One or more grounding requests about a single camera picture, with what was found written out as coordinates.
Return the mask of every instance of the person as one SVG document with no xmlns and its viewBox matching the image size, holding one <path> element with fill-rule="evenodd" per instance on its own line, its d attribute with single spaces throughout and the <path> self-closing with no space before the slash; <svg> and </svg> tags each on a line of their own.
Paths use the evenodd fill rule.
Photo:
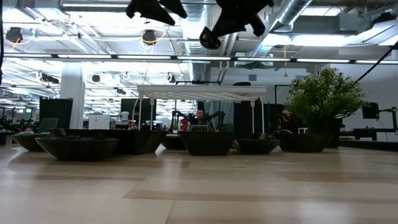
<svg viewBox="0 0 398 224">
<path fill-rule="evenodd" d="M 215 131 L 211 121 L 207 121 L 205 118 L 205 110 L 199 109 L 197 111 L 197 118 L 191 122 L 190 125 L 207 125 L 209 127 L 209 131 Z"/>
</svg>

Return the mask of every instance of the black cable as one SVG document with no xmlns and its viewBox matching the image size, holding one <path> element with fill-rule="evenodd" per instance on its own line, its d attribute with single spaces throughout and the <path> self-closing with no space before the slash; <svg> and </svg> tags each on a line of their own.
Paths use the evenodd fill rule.
<svg viewBox="0 0 398 224">
<path fill-rule="evenodd" d="M 359 79 L 357 79 L 355 81 L 355 84 L 361 81 L 361 79 L 363 79 L 366 75 L 368 75 L 374 68 L 376 68 L 376 66 L 380 64 L 381 61 L 383 61 L 394 49 L 397 48 L 398 48 L 398 41 L 396 42 L 396 44 L 394 44 L 394 46 L 390 47 L 390 49 L 383 55 L 383 57 L 381 57 L 368 71 L 366 71 L 365 74 L 363 74 Z"/>
<path fill-rule="evenodd" d="M 2 61 L 4 60 L 4 31 L 2 26 L 2 0 L 0 0 L 0 85 L 2 82 Z"/>
</svg>

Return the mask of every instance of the black panel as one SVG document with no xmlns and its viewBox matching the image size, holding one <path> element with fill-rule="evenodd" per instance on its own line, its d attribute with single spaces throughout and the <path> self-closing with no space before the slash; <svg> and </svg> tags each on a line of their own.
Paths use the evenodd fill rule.
<svg viewBox="0 0 398 224">
<path fill-rule="evenodd" d="M 276 130 L 279 126 L 279 117 L 284 109 L 284 105 L 275 104 L 264 104 L 264 128 L 267 130 L 270 128 L 271 132 Z M 269 112 L 269 122 L 267 122 L 267 113 Z M 261 101 L 257 100 L 254 107 L 254 132 L 262 133 L 261 124 Z M 234 104 L 234 128 L 236 133 L 252 133 L 252 111 L 251 103 L 248 101 L 242 101 L 241 103 Z"/>
<path fill-rule="evenodd" d="M 362 107 L 363 119 L 379 119 L 379 105 L 377 103 L 366 103 Z"/>
<path fill-rule="evenodd" d="M 137 99 L 122 99 L 120 112 L 129 112 L 129 119 L 132 119 L 132 110 Z M 154 111 L 152 113 L 153 119 L 156 119 L 156 100 L 154 103 Z M 138 121 L 139 118 L 139 101 L 137 102 L 134 120 Z M 142 100 L 141 120 L 150 121 L 150 99 Z"/>
<path fill-rule="evenodd" d="M 69 128 L 73 99 L 40 99 L 40 120 L 58 118 L 57 128 Z"/>
</svg>

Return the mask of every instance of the pillar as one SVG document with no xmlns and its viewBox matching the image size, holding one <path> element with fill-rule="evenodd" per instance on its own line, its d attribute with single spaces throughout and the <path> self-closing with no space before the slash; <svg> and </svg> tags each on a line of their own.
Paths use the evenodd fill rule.
<svg viewBox="0 0 398 224">
<path fill-rule="evenodd" d="M 82 63 L 64 62 L 62 68 L 60 98 L 73 99 L 70 129 L 83 128 L 86 77 L 83 74 L 82 66 Z"/>
</svg>

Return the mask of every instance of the black partition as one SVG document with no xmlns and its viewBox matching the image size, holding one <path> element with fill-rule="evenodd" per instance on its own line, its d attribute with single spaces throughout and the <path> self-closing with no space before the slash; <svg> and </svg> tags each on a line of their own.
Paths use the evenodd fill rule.
<svg viewBox="0 0 398 224">
<path fill-rule="evenodd" d="M 279 116 L 284 110 L 284 105 L 265 103 L 263 107 L 265 132 L 267 133 L 269 129 L 273 132 L 279 125 Z M 257 100 L 254 107 L 255 133 L 262 133 L 261 114 L 261 101 Z M 252 109 L 250 101 L 242 101 L 234 104 L 234 130 L 237 133 L 252 133 Z"/>
<path fill-rule="evenodd" d="M 191 156 L 227 156 L 235 140 L 235 133 L 179 132 Z"/>
<path fill-rule="evenodd" d="M 121 101 L 121 112 L 129 112 L 129 120 L 132 120 L 132 111 L 134 109 L 134 105 L 136 104 L 137 99 L 122 99 Z M 142 109 L 141 109 L 141 121 L 150 121 L 150 99 L 143 99 L 142 100 Z M 152 112 L 152 117 L 156 119 L 156 100 L 154 101 L 154 108 Z M 134 113 L 134 120 L 138 121 L 139 118 L 139 101 L 137 102 L 135 113 Z"/>
<path fill-rule="evenodd" d="M 40 99 L 40 120 L 58 118 L 57 128 L 69 128 L 73 99 Z"/>
</svg>

